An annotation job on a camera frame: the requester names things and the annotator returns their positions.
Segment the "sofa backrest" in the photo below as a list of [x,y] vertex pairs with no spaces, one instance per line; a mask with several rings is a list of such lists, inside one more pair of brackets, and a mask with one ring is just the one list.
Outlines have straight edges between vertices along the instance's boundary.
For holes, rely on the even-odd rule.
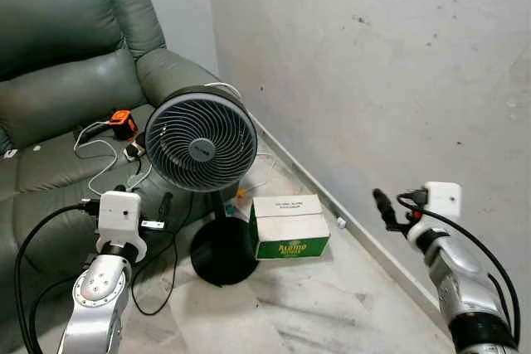
[[135,62],[164,46],[150,0],[0,0],[0,144],[142,104]]

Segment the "sofa armrest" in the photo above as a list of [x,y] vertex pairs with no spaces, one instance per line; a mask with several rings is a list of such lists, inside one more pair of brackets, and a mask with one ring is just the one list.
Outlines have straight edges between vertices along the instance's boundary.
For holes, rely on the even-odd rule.
[[168,49],[149,52],[136,66],[144,94],[153,107],[158,107],[166,97],[183,87],[218,81],[195,62]]

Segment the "cardboard box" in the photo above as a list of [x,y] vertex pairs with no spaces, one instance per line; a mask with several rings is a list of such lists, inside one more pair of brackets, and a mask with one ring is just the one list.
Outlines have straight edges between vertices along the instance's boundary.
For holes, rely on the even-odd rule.
[[317,195],[258,196],[251,208],[255,257],[319,257],[330,237]]

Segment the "fan grille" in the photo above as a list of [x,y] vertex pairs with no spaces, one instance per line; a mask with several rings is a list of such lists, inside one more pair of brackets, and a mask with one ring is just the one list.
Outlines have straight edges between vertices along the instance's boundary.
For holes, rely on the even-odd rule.
[[158,173],[178,187],[211,192],[239,181],[256,156],[247,113],[210,93],[178,95],[157,108],[146,151]]

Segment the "white charging cable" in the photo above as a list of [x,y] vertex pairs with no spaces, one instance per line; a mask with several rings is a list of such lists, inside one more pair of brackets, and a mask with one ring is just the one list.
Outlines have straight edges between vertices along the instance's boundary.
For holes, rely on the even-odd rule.
[[212,82],[212,83],[206,83],[204,86],[206,87],[212,87],[212,86],[221,86],[221,87],[227,87],[239,100],[241,100],[241,94],[240,91],[233,85],[230,85],[225,82]]
[[151,173],[151,170],[152,170],[152,169],[153,169],[153,164],[150,163],[150,164],[149,164],[149,169],[148,169],[148,171],[147,171],[147,172],[146,172],[146,173],[145,173],[145,174],[144,174],[144,175],[143,175],[143,176],[142,176],[142,177],[141,177],[136,183],[134,183],[132,186],[129,186],[129,187],[126,189],[126,191],[127,191],[127,192],[131,192],[131,191],[133,191],[133,188],[135,188],[135,187],[138,186],[141,182],[143,182],[146,178],[148,178],[148,176],[149,176],[149,174]]
[[255,184],[254,186],[250,186],[248,188],[242,188],[242,190],[244,192],[249,192],[249,191],[252,191],[258,187],[262,187],[264,186],[265,184],[267,184],[269,182],[269,178],[270,178],[270,175],[271,175],[271,172],[273,172],[273,169],[275,168],[275,165],[276,165],[276,157],[271,154],[271,153],[256,153],[256,156],[257,157],[270,157],[273,159],[273,162],[271,162],[271,166],[269,167],[269,170],[267,171],[267,174],[265,175],[265,180],[263,182],[259,182],[258,184]]
[[92,187],[92,183],[94,182],[94,180],[96,178],[98,178],[99,176],[101,176],[103,173],[107,172],[109,169],[111,169],[114,164],[116,163],[116,161],[118,161],[118,154],[116,153],[116,151],[114,150],[113,146],[110,145],[109,143],[107,143],[105,140],[102,140],[102,139],[97,139],[97,140],[92,140],[92,141],[89,141],[88,143],[84,143],[84,144],[81,144],[79,145],[80,143],[80,140],[81,140],[81,137],[83,137],[83,134],[85,133],[86,130],[88,129],[91,129],[91,128],[94,128],[94,126],[98,126],[98,125],[101,125],[101,124],[109,124],[109,122],[94,122],[93,124],[90,124],[88,125],[86,128],[84,128],[83,130],[81,130],[81,133],[79,136],[77,136],[77,140],[76,140],[76,143],[74,144],[74,153],[81,158],[81,156],[77,153],[77,150],[80,149],[80,148],[84,148],[84,147],[87,147],[89,145],[92,145],[94,143],[103,143],[105,144],[107,147],[110,148],[110,150],[113,152],[113,160],[107,165],[105,166],[101,172],[99,172],[98,174],[96,174],[95,176],[93,176],[90,180],[89,180],[89,184],[88,184],[88,188],[89,190],[91,190],[92,192],[94,192],[94,194],[98,195],[98,196],[101,196],[102,193],[95,190],[93,187]]

